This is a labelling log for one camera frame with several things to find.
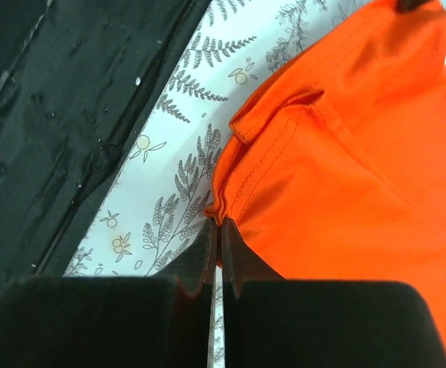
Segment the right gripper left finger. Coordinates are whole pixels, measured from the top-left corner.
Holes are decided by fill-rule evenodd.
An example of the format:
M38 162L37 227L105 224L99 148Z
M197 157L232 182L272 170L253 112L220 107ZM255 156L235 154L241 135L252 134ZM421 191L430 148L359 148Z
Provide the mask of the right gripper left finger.
M0 367L204 367L217 228L149 277L45 277L0 296Z

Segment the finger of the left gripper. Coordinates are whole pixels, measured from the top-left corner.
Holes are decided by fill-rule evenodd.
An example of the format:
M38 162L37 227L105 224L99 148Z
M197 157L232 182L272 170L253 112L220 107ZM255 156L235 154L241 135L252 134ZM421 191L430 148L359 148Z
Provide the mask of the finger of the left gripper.
M399 14L412 12L423 6L428 0L396 0L395 11Z

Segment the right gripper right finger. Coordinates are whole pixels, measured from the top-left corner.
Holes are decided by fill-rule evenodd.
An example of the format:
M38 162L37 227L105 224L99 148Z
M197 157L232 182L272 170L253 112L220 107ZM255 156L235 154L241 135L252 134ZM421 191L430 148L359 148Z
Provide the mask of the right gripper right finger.
M287 280L221 225L229 367L446 367L427 304L385 281Z

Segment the orange t shirt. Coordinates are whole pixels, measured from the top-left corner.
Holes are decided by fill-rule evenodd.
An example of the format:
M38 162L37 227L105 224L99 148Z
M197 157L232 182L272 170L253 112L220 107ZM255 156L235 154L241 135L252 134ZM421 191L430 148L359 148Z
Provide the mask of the orange t shirt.
M446 8L361 7L231 119L217 223L286 278L400 281L446 347Z

